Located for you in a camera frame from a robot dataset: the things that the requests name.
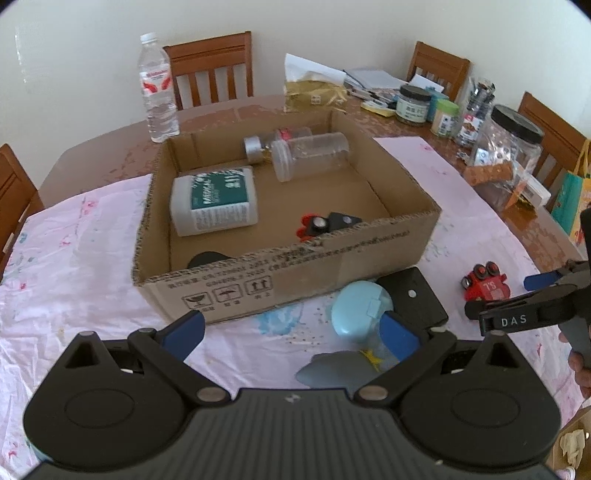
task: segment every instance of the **green lid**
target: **green lid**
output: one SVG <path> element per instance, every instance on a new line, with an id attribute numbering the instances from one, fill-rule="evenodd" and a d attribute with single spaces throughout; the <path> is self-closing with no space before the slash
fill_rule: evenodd
<path id="1" fill-rule="evenodd" d="M 460 112 L 460 107 L 449 100 L 445 100 L 445 98 L 440 98 L 437 101 L 437 110 L 441 110 L 448 115 L 457 115 Z"/>

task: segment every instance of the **hand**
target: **hand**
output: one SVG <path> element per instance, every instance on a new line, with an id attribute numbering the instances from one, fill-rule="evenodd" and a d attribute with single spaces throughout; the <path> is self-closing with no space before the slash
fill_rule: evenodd
<path id="1" fill-rule="evenodd" d="M 591 338 L 591 326 L 589 327 L 589 336 Z M 564 334 L 560 332 L 558 340 L 563 343 L 568 343 Z M 581 395 L 587 400 L 591 397 L 591 370 L 584 368 L 583 355 L 577 352 L 570 352 L 569 367 L 574 372 L 574 381 L 581 389 Z"/>

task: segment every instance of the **wooden table surface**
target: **wooden table surface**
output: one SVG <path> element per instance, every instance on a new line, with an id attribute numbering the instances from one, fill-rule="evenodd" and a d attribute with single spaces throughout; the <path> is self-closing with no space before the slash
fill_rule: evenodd
<path id="1" fill-rule="evenodd" d="M 384 118 L 364 111 L 360 101 L 350 98 L 348 114 L 373 137 L 423 137 L 443 158 L 459 171 L 464 163 L 462 151 L 453 141 L 439 138 L 428 127 L 411 127 L 395 118 Z M 182 131 L 223 125 L 256 116 L 282 112 L 282 96 L 263 96 L 215 103 L 178 113 Z M 46 207 L 62 200 L 108 185 L 118 180 L 152 172 L 159 145 L 148 135 L 146 122 L 114 130 L 77 145 L 59 158 L 41 185 L 39 194 Z M 511 232 L 521 241 L 540 271 L 558 268 L 581 256 L 561 227 L 544 210 L 533 211 L 516 204 L 501 214 Z"/>

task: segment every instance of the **black lid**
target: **black lid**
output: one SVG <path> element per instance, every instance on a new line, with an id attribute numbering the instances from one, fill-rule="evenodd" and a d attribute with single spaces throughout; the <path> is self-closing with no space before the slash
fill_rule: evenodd
<path id="1" fill-rule="evenodd" d="M 424 88 L 415 87 L 413 85 L 402 85 L 400 87 L 400 93 L 405 97 L 420 100 L 421 102 L 431 101 L 431 93 Z"/>
<path id="2" fill-rule="evenodd" d="M 495 105 L 491 118 L 505 130 L 526 142 L 539 144 L 544 138 L 544 132 L 540 127 L 505 105 Z"/>

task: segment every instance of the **bag handle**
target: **bag handle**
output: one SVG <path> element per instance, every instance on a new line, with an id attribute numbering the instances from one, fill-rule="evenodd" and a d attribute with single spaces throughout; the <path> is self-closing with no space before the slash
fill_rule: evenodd
<path id="1" fill-rule="evenodd" d="M 577 160 L 577 164 L 574 166 L 573 174 L 577 177 L 583 177 L 584 179 L 587 178 L 589 175 L 589 150 L 591 148 L 591 139 L 588 138 L 583 143 L 583 148 L 581 149 L 581 153 L 579 155 L 579 159 Z M 583 174 L 579 173 L 580 168 L 583 167 Z"/>

